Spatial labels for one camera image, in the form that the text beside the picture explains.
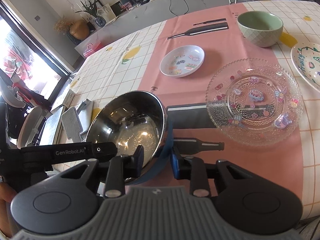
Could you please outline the person left hand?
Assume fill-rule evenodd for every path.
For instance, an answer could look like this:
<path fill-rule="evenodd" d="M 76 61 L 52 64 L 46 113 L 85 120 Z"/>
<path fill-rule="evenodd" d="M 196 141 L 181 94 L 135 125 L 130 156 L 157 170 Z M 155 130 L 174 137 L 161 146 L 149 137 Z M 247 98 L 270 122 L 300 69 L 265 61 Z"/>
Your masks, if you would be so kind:
<path fill-rule="evenodd" d="M 16 191 L 7 183 L 1 182 L 1 234 L 4 235 L 5 238 L 12 237 L 12 231 L 7 215 L 7 204 L 11 204 L 11 201 L 15 196 Z"/>

